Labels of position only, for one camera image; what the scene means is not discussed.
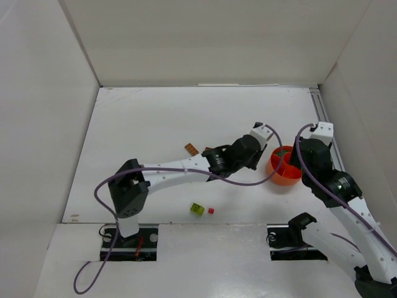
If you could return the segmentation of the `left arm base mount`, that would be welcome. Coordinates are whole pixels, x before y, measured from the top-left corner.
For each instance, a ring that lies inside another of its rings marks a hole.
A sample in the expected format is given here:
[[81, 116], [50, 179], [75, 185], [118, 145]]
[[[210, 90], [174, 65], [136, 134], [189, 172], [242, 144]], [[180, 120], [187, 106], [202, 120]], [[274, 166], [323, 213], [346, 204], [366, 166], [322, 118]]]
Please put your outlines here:
[[[140, 225], [139, 231], [132, 237], [116, 238], [108, 261], [145, 262], [157, 260], [159, 225]], [[102, 238], [99, 258], [105, 260], [115, 236], [115, 226], [105, 224], [98, 232]]]

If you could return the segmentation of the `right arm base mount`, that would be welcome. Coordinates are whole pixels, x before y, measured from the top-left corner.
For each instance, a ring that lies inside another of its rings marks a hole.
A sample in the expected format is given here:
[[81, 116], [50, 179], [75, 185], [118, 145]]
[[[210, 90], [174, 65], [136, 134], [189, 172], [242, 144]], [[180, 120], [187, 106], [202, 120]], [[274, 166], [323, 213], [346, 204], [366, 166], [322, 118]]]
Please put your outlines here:
[[288, 223], [267, 224], [266, 242], [272, 261], [327, 261], [328, 258], [313, 246], [305, 243], [301, 232], [317, 220], [304, 212]]

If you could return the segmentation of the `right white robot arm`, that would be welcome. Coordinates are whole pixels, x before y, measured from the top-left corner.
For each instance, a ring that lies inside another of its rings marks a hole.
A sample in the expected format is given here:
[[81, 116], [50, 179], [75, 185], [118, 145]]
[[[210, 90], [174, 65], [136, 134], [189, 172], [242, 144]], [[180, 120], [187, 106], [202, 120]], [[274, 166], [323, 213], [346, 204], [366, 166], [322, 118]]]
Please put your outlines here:
[[351, 275], [361, 297], [396, 297], [396, 249], [373, 219], [353, 177], [333, 167], [330, 146], [318, 138], [298, 137], [290, 161], [302, 171], [303, 184], [344, 226], [359, 253], [334, 244], [332, 235], [307, 212], [288, 223], [295, 238]]

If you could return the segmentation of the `dark green lego plate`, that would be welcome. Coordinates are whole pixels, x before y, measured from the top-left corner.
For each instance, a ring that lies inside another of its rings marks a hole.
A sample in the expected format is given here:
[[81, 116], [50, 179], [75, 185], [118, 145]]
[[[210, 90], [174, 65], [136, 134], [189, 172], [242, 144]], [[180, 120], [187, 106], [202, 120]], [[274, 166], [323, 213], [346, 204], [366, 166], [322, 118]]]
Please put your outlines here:
[[276, 153], [277, 156], [285, 156], [286, 154], [291, 153], [290, 150], [282, 150]]

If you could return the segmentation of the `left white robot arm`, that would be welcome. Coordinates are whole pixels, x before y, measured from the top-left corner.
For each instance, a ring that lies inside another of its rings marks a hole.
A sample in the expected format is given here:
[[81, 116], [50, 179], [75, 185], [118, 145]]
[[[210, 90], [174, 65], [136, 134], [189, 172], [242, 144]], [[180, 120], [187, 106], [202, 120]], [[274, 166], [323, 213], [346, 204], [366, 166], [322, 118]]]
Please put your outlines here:
[[136, 159], [126, 161], [117, 171], [118, 177], [108, 182], [121, 237], [138, 235], [136, 216], [143, 210], [148, 196], [185, 183], [228, 179], [242, 168], [255, 170], [271, 137], [251, 132], [231, 145], [156, 165], [141, 165]]

